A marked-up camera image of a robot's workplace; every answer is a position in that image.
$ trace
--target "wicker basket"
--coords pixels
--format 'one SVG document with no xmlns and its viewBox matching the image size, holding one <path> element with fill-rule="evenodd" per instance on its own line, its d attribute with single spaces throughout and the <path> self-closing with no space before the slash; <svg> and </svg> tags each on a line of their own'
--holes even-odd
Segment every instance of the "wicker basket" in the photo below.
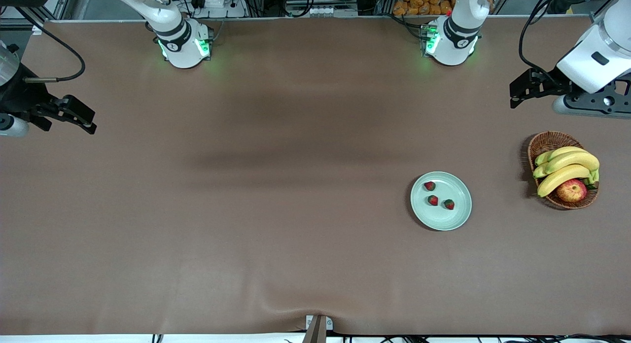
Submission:
<svg viewBox="0 0 631 343">
<path fill-rule="evenodd" d="M 530 140 L 530 143 L 528 144 L 528 160 L 530 163 L 530 169 L 534 171 L 534 169 L 536 168 L 536 166 L 534 165 L 534 159 L 536 159 L 537 156 L 539 156 L 543 152 L 548 152 L 565 146 L 585 148 L 574 137 L 571 137 L 568 134 L 564 134 L 563 132 L 546 131 L 537 134 Z M 541 181 L 543 180 L 534 180 L 537 186 L 539 186 L 539 183 L 541 183 Z M 585 196 L 585 199 L 575 203 L 564 202 L 563 200 L 559 199 L 556 192 L 550 193 L 550 195 L 548 195 L 546 199 L 552 202 L 552 204 L 555 204 L 556 206 L 559 206 L 561 208 L 574 210 L 577 208 L 590 206 L 597 197 L 598 189 L 590 189 L 588 190 L 588 194 Z"/>
</svg>

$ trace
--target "yellow banana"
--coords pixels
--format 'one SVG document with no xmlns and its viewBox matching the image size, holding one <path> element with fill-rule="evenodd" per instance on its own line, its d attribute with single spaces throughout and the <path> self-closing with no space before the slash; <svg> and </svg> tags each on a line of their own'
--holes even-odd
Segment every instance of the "yellow banana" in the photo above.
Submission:
<svg viewBox="0 0 631 343">
<path fill-rule="evenodd" d="M 552 152 L 553 151 L 543 152 L 542 154 L 537 156 L 537 158 L 534 159 L 534 165 L 540 166 L 541 164 L 546 163 L 548 161 L 548 157 L 552 154 Z"/>
<path fill-rule="evenodd" d="M 552 153 L 548 156 L 548 159 L 546 161 L 548 162 L 552 161 L 552 159 L 554 159 L 557 156 L 561 156 L 561 154 L 565 154 L 567 152 L 573 152 L 573 151 L 586 152 L 586 150 L 582 149 L 581 147 L 565 146 L 565 147 L 557 148 L 556 150 L 552 151 Z"/>
<path fill-rule="evenodd" d="M 546 174 L 546 166 L 548 165 L 547 162 L 541 163 L 541 165 L 537 168 L 534 169 L 534 171 L 532 172 L 532 177 L 534 179 L 537 178 L 543 178 L 545 176 L 547 176 Z"/>
<path fill-rule="evenodd" d="M 584 150 L 584 149 L 582 149 L 580 147 L 574 147 L 574 146 L 561 147 L 561 148 L 557 148 L 556 150 L 543 152 L 542 154 L 537 156 L 536 159 L 534 159 L 534 165 L 535 166 L 540 166 L 542 163 L 549 162 L 551 159 L 553 159 L 556 156 L 560 156 L 561 154 L 564 154 L 564 153 L 567 153 L 567 152 L 572 152 L 572 151 L 583 151 L 583 152 L 586 152 L 586 150 Z"/>
<path fill-rule="evenodd" d="M 598 158 L 594 157 L 589 152 L 572 151 L 551 159 L 546 166 L 546 174 L 554 173 L 570 164 L 581 164 L 591 172 L 600 167 Z"/>
<path fill-rule="evenodd" d="M 557 186 L 570 179 L 586 177 L 590 177 L 590 170 L 580 164 L 570 164 L 569 166 L 563 167 L 560 170 L 548 175 L 546 179 L 539 184 L 537 195 L 543 198 L 552 193 Z"/>
</svg>

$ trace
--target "plate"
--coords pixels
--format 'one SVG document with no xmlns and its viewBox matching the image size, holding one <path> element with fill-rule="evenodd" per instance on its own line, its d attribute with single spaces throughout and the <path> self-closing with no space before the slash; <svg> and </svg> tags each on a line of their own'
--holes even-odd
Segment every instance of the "plate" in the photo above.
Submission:
<svg viewBox="0 0 631 343">
<path fill-rule="evenodd" d="M 436 188 L 430 192 L 423 184 L 433 181 Z M 438 206 L 431 206 L 427 201 L 430 195 L 438 197 Z M 448 210 L 443 201 L 451 199 L 455 206 Z M 446 172 L 429 172 L 417 179 L 410 192 L 410 202 L 414 214 L 430 228 L 439 231 L 457 229 L 471 215 L 471 193 L 457 176 Z"/>
</svg>

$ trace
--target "red apple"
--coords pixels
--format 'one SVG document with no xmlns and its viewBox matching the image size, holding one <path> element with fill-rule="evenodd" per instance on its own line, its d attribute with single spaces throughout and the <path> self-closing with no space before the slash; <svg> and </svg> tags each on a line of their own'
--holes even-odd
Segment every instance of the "red apple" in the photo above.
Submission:
<svg viewBox="0 0 631 343">
<path fill-rule="evenodd" d="M 570 179 L 557 187 L 557 195 L 561 200 L 575 203 L 583 200 L 588 194 L 585 184 L 578 179 Z"/>
</svg>

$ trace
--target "red strawberry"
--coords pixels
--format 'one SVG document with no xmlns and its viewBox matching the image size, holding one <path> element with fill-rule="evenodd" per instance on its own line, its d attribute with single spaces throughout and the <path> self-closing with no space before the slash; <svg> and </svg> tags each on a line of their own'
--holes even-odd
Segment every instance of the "red strawberry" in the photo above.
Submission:
<svg viewBox="0 0 631 343">
<path fill-rule="evenodd" d="M 444 206 L 448 209 L 448 210 L 453 210 L 454 209 L 454 201 L 451 199 L 447 199 L 444 202 L 442 202 L 444 204 Z"/>
<path fill-rule="evenodd" d="M 436 184 L 433 181 L 428 181 L 427 183 L 424 183 L 423 186 L 430 192 L 436 189 Z"/>
<path fill-rule="evenodd" d="M 430 203 L 431 206 L 438 206 L 438 197 L 430 195 L 430 197 L 427 198 L 427 202 Z"/>
</svg>

